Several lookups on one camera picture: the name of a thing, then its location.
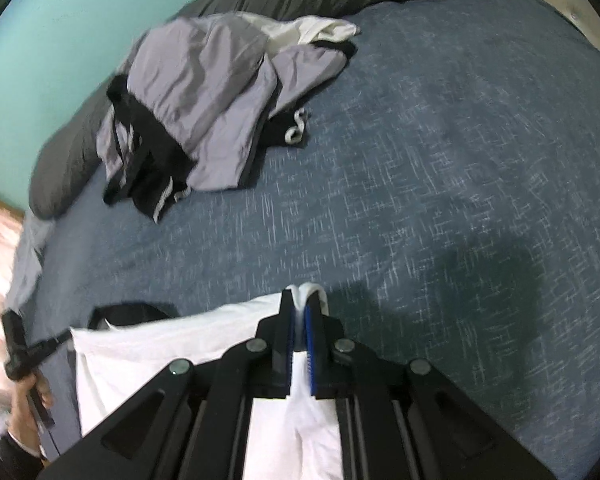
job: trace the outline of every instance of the white cloth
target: white cloth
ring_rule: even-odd
[[[250,12],[237,12],[251,25],[258,27],[269,36],[267,53],[277,54],[291,45],[302,45],[314,41],[339,43],[355,36],[359,29],[346,20],[322,18],[321,16],[303,16],[292,22],[277,22],[271,18]]]
[[[296,306],[296,337],[302,335],[307,298],[322,288],[290,286]],[[72,330],[76,391],[82,434],[176,358],[193,364],[218,359],[231,346],[254,336],[259,320],[276,314],[281,294],[228,304],[211,312],[98,332]],[[291,393],[285,400],[254,399],[244,465],[245,480],[339,480],[340,430],[333,400],[310,395],[307,354],[295,352]]]

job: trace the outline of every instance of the metal bolt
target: metal bolt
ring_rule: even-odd
[[[247,350],[249,352],[262,352],[267,349],[267,342],[264,339],[260,339],[259,337],[254,337],[253,339],[249,339],[247,341]]]
[[[351,339],[338,339],[333,346],[338,352],[348,354],[349,352],[353,351],[353,349],[356,347],[356,344]]]
[[[173,375],[182,375],[189,370],[189,367],[189,361],[186,359],[176,359],[175,361],[171,361],[171,364],[169,365],[169,371]]]
[[[414,359],[409,363],[409,368],[416,375],[427,375],[431,371],[431,365],[426,359]]]

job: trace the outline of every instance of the blue bedspread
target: blue bedspread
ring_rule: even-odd
[[[160,225],[58,222],[29,335],[142,300],[181,315],[314,281],[349,336],[429,358],[561,480],[600,455],[600,53],[539,0],[412,0],[350,17],[358,53],[308,103],[304,149]],[[43,370],[79,436],[66,353]]]

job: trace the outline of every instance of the white drawstring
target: white drawstring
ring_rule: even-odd
[[[296,126],[292,126],[285,133],[285,142],[289,146],[293,146],[302,140],[302,134],[304,134],[304,127],[306,126],[306,120],[309,118],[309,114],[304,108],[298,108],[294,113],[294,121]]]

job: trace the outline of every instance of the bed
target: bed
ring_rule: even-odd
[[[542,0],[380,2],[306,103],[306,146],[158,224],[102,202],[57,219],[22,307],[32,340],[95,306],[180,316],[324,286],[347,334],[430,359],[560,480],[600,458],[600,44]],[[57,444],[80,437],[66,351],[43,365]]]

